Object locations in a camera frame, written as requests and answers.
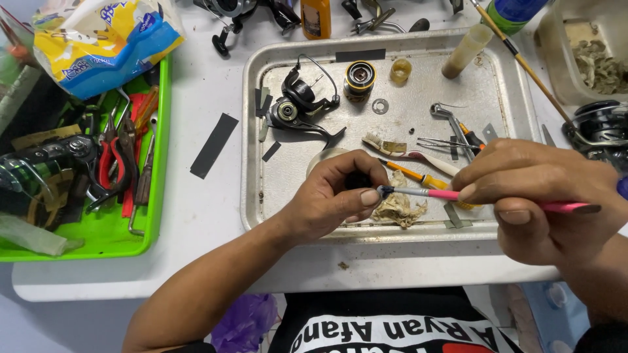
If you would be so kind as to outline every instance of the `forearm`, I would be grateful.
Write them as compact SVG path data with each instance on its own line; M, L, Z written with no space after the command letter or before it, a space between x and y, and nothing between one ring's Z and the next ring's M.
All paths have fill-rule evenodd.
M123 352L184 345L205 338L230 304L290 247L276 217L179 270L133 315Z
M616 234L591 263L558 269L590 316L628 322L628 238Z

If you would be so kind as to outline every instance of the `yellow screwdriver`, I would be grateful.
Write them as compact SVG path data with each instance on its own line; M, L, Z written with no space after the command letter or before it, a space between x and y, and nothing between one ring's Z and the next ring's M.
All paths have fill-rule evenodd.
M390 167L390 169L401 170L401 172L404 173L407 177L411 177L415 179L417 182L421 183L421 185L426 188L430 188L433 190L444 190L447 187L447 185L449 185L443 180L436 179L429 174L420 175L419 173L415 173L409 169L403 168L402 166L397 165L391 161L383 160L381 158L378 158L378 160L382 162L383 165ZM465 209L465 210L470 210L474 207L480 206L480 205L470 205L470 204L466 204L460 201L456 202L456 205L458 205L461 209Z

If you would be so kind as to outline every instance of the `green bottle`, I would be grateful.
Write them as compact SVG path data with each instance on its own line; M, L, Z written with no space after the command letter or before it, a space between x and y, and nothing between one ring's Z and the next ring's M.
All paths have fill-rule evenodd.
M486 12L502 32L512 36L530 22L548 0L492 0Z

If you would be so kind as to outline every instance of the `toothbrush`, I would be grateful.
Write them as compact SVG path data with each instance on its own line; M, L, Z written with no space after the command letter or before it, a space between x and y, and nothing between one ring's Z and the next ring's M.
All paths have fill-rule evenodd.
M385 150L382 145L384 140L382 140L379 136L371 133L367 133L365 137L362 138L362 142L368 144L369 146L375 148L376 150L384 153L385 155L389 155L392 157L404 157L404 158L416 158L417 160L425 160L430 162L433 166L440 169L443 173L449 174L452 177L456 175L460 169L454 167L453 165L439 160L436 157L432 157L430 155L426 155L420 151L406 151L406 152L390 152Z
M432 190L424 188L397 188L381 185L377 192L385 200L393 192L405 193L408 195L442 198L443 200L458 201L458 191ZM602 210L602 206L594 204L584 204L581 202L548 202L538 204L543 210L558 212L561 214L596 214Z

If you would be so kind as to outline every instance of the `yellow bottle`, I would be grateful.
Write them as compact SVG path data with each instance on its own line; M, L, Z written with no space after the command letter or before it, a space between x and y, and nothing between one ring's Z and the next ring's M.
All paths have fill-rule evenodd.
M327 39L332 35L332 11L329 0L301 0L303 35L309 40Z

